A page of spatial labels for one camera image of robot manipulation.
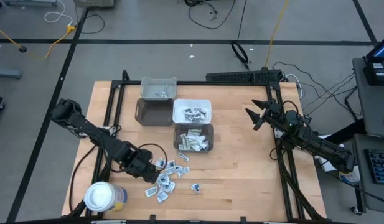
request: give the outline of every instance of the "white cable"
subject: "white cable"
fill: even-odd
[[[72,24],[73,24],[73,18],[71,18],[71,17],[68,16],[68,15],[65,15],[65,11],[66,11],[66,6],[65,6],[65,4],[64,4],[61,0],[57,0],[57,1],[60,2],[60,3],[62,3],[62,5],[63,5],[63,12],[62,12],[62,13],[59,13],[59,12],[48,12],[48,13],[45,14],[45,16],[44,16],[45,21],[47,21],[47,22],[49,22],[49,23],[54,23],[54,22],[57,22],[62,16],[64,16],[64,17],[67,17],[67,18],[69,18],[69,19],[71,20],[70,23],[69,23],[69,25],[72,25]],[[55,20],[49,21],[49,20],[47,19],[47,16],[48,16],[49,14],[57,14],[57,15],[59,15],[59,17],[58,17],[57,19],[55,19]]]
[[[292,76],[292,77],[294,77],[294,78],[297,80],[297,83],[298,83],[298,85],[299,85],[299,91],[300,91],[300,93],[301,93],[301,95],[299,96],[299,98],[301,99],[301,98],[302,98],[302,88],[301,88],[301,83],[299,82],[297,76],[295,76],[294,74],[288,74],[288,75],[286,75],[286,78],[289,77],[289,76]]]

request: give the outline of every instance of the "plastic container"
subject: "plastic container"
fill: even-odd
[[[107,182],[92,184],[84,196],[85,205],[94,212],[121,210],[127,199],[127,191],[124,188]]]
[[[200,136],[205,136],[205,140],[208,141],[208,146],[201,151],[191,150],[179,150],[179,145],[182,144],[181,134],[187,134],[190,129],[201,129]],[[174,132],[174,148],[179,152],[196,152],[196,153],[208,153],[214,148],[214,127],[211,124],[176,124]]]
[[[138,99],[135,108],[135,120],[143,126],[171,126],[172,99],[166,101]]]
[[[177,94],[177,79],[152,79],[143,77],[141,81],[141,98],[145,100],[167,100],[175,98]]]
[[[194,99],[176,99],[174,101],[174,110],[172,112],[172,120],[177,123],[189,123],[192,121],[186,119],[184,109],[187,108],[205,108],[207,114],[205,119],[201,120],[201,124],[209,124],[211,122],[211,102],[209,100]]]

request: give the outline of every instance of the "yellow cable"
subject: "yellow cable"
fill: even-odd
[[[276,26],[274,27],[274,31],[273,31],[273,34],[272,34],[272,37],[271,37],[271,42],[269,43],[269,49],[268,49],[268,55],[266,56],[266,62],[265,62],[265,66],[266,67],[268,65],[268,62],[269,62],[269,58],[270,58],[270,55],[271,55],[271,48],[272,48],[272,42],[273,42],[273,39],[274,39],[274,35],[276,34],[276,31],[278,30],[278,27],[279,27],[279,23],[281,21],[281,19],[283,18],[283,14],[287,8],[287,4],[288,4],[288,0],[284,0],[284,4],[283,4],[283,8],[280,12],[280,15],[279,15],[279,18],[278,18],[278,21],[276,22]]]
[[[56,40],[53,44],[51,44],[51,45],[49,46],[48,52],[47,52],[47,54],[45,55],[44,58],[40,58],[40,57],[38,57],[38,56],[35,56],[33,53],[30,53],[30,52],[27,52],[27,54],[30,55],[31,57],[36,58],[36,59],[41,59],[41,60],[45,60],[45,59],[47,59],[48,56],[50,55],[50,51],[52,50],[52,47],[54,47],[55,44],[59,43],[59,42],[62,41],[64,38],[66,38],[66,36],[68,36],[69,33],[73,32],[74,30],[75,30],[75,26],[70,26],[70,25],[68,25],[68,26],[67,26],[67,32],[66,32],[66,34],[65,34],[62,38],[60,38],[59,40]],[[16,43],[15,41],[13,41],[13,40],[12,40],[8,35],[6,35],[1,29],[0,29],[0,33],[1,33],[3,36],[5,36],[10,42],[12,42],[14,45],[16,45],[16,47],[18,47],[19,49],[22,48],[22,46],[21,46],[20,44],[18,44],[18,43]]]

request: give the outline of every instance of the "desk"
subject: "desk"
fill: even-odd
[[[363,118],[337,131],[326,140],[341,144],[352,139],[354,134],[371,134],[384,137],[384,86],[368,84],[363,69],[366,67],[362,58],[352,60],[359,93]]]
[[[361,177],[360,185],[362,186],[362,189],[381,198],[384,198],[384,185],[373,183],[366,157],[363,153],[363,150],[365,149],[384,150],[384,138],[356,134],[352,140],[352,145],[354,146],[354,154],[359,164],[359,173]],[[362,194],[362,198],[363,207],[366,206],[369,209],[384,212],[383,202],[368,197],[365,194]]]
[[[110,85],[111,82],[95,82],[87,119],[96,125],[103,124]],[[295,83],[281,83],[281,93],[283,100],[295,102],[302,111]],[[169,160],[175,159],[177,164],[189,166],[190,173],[181,178],[171,176],[176,188],[162,204],[158,204],[156,197],[146,198],[144,191],[151,184],[125,173],[111,173],[110,182],[124,187],[129,199],[122,211],[105,212],[103,218],[147,220],[155,214],[158,220],[237,221],[246,216],[248,221],[286,221],[278,163],[269,158],[269,152],[274,148],[272,129],[264,124],[259,131],[253,131],[251,119],[244,110],[260,112],[251,99],[267,100],[264,87],[178,85],[177,98],[208,99],[212,104],[214,149],[208,154],[188,154],[189,162],[178,158],[172,146],[174,126],[145,127],[134,119],[139,94],[139,85],[126,85],[119,120],[123,129],[117,138],[136,146],[149,142],[159,144],[166,150]],[[286,110],[294,109],[291,104],[285,104],[285,107]],[[80,141],[75,164],[91,147],[89,140]],[[153,152],[154,161],[162,157],[160,150],[147,149]],[[312,156],[298,149],[293,153],[301,191],[317,212],[326,217]],[[83,161],[76,174],[74,203],[82,200],[91,184],[95,160],[96,151]],[[113,163],[113,168],[118,169],[118,165]],[[201,184],[200,194],[190,190],[194,183]],[[293,192],[289,192],[293,202]],[[295,203],[292,206],[293,215],[297,217]],[[68,194],[62,213],[69,213]]]

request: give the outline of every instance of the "white plastic bin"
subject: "white plastic bin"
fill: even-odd
[[[143,77],[141,81],[141,98],[145,100],[168,100],[177,94],[177,79],[175,77],[152,79]]]
[[[192,123],[185,117],[184,109],[186,108],[204,108],[207,110],[207,114],[200,124],[209,124],[211,122],[211,102],[209,100],[176,99],[172,111],[172,120],[175,124]]]

